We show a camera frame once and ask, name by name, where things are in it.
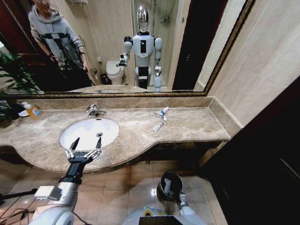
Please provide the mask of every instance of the humanoid robot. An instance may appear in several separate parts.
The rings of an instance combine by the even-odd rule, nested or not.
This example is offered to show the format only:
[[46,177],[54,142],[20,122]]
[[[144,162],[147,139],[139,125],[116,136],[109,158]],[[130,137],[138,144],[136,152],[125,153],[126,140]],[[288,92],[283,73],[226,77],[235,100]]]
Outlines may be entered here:
[[148,10],[145,6],[140,6],[137,10],[137,21],[140,32],[133,39],[124,38],[125,53],[121,54],[120,63],[117,66],[127,66],[130,59],[130,50],[133,47],[137,67],[135,68],[135,84],[140,88],[147,89],[150,83],[152,69],[149,67],[153,47],[155,49],[155,90],[160,90],[161,67],[158,65],[161,58],[162,39],[160,37],[154,40],[154,37],[147,31]]
[[[71,163],[66,175],[62,177],[57,186],[41,186],[35,194],[38,199],[49,199],[37,217],[30,225],[73,225],[73,210],[77,203],[78,188],[82,182],[84,167],[101,154],[101,136],[95,149],[91,151],[75,151],[79,138],[66,150],[68,161]],[[178,196],[180,216],[168,216],[155,208],[143,207],[131,212],[123,225],[206,225],[200,216],[188,206],[185,193]]]

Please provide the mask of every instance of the man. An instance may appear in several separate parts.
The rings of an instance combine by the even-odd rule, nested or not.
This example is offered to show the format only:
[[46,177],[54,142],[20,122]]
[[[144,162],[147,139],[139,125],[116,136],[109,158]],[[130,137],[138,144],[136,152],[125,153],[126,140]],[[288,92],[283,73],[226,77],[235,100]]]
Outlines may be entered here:
[[73,29],[49,0],[32,0],[35,5],[28,18],[31,33],[41,49],[58,66],[67,80],[64,90],[91,86],[84,47]]

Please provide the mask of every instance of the toothpaste tube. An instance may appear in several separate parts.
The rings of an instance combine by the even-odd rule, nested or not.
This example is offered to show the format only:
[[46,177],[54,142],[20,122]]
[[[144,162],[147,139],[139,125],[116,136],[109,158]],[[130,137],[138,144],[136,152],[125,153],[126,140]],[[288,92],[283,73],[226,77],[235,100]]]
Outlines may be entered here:
[[162,118],[164,121],[167,120],[167,118],[166,118],[165,116],[162,116],[161,114],[159,114],[159,113],[157,113],[157,112],[154,112],[154,115],[155,115],[156,117]]
[[164,116],[168,110],[169,110],[169,107],[167,106],[167,107],[164,108],[162,111],[160,111],[160,115],[161,115],[161,116]]
[[163,126],[163,122],[161,122],[160,124],[158,124],[157,126],[155,126],[152,130],[154,131],[154,132],[157,132],[158,131],[158,129],[160,129],[162,126]]

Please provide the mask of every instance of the black trash can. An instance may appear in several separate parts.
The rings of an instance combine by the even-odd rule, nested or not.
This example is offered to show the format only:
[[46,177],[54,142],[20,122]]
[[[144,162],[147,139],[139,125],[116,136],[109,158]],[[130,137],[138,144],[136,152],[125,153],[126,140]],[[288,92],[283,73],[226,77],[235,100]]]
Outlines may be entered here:
[[183,182],[180,176],[172,171],[167,171],[160,178],[157,191],[166,201],[178,200],[179,193],[183,190]]
[[108,78],[107,74],[101,74],[100,75],[101,83],[106,84],[112,84],[112,81]]

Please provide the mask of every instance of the chrome faucet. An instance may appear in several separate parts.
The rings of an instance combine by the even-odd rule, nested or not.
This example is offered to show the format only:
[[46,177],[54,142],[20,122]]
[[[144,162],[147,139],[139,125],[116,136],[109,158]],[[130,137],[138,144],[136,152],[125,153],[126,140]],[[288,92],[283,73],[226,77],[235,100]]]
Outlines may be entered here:
[[87,113],[89,118],[97,117],[98,115],[106,115],[106,111],[99,110],[98,107],[95,104],[90,105],[86,109],[86,113]]

